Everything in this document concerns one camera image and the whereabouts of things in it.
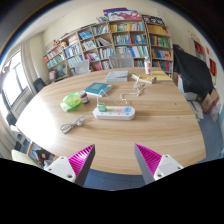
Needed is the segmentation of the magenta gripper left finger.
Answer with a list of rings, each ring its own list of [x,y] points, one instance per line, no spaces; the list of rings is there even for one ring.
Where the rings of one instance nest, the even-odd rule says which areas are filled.
[[[95,156],[95,145],[92,144],[69,157],[60,156],[46,171],[83,186]]]

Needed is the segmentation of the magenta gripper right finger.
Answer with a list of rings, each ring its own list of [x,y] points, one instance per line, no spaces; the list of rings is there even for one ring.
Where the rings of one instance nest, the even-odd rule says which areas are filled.
[[[139,144],[135,144],[134,154],[141,169],[145,184],[150,184],[183,169],[183,166],[172,156],[160,155]]]

